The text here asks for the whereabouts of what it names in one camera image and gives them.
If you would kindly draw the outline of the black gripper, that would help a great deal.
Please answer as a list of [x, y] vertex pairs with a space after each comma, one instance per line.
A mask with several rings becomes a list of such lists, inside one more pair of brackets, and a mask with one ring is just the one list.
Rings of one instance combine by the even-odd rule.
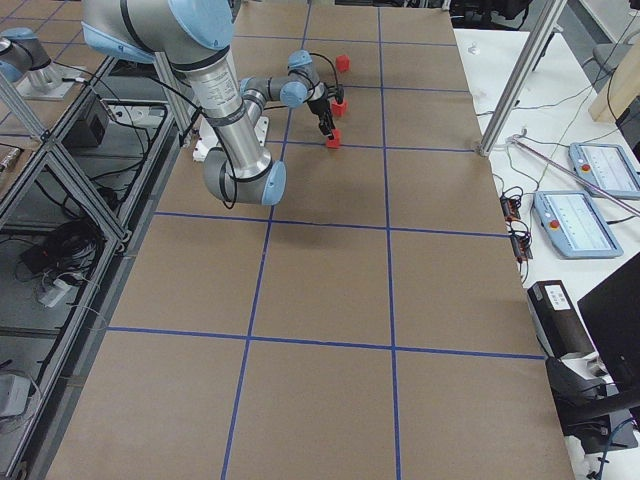
[[335, 136], [336, 132], [334, 116], [332, 115], [330, 107], [333, 99], [336, 99], [338, 102], [345, 99], [342, 84], [328, 85], [325, 82], [321, 82], [315, 87], [313, 94], [307, 100], [310, 111], [318, 117], [319, 129], [325, 137]]

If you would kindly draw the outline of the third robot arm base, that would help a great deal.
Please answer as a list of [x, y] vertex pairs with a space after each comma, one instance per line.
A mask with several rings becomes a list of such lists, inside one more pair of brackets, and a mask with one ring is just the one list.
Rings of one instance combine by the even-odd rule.
[[1, 73], [17, 85], [23, 98], [61, 101], [72, 86], [72, 81], [64, 81], [67, 72], [66, 67], [53, 62], [30, 28], [15, 27], [1, 32]]

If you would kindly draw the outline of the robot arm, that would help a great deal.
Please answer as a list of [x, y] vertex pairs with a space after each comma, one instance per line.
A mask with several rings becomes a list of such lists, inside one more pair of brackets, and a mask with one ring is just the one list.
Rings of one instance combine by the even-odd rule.
[[330, 102], [343, 102], [344, 89], [320, 79], [310, 52], [293, 52], [283, 77], [237, 78], [226, 1], [87, 1], [82, 27], [86, 43], [101, 53], [146, 64], [164, 54], [185, 76], [220, 143], [205, 158], [204, 182], [227, 207], [273, 206], [283, 197], [286, 166], [255, 132], [267, 103], [307, 105], [322, 134], [336, 137]]

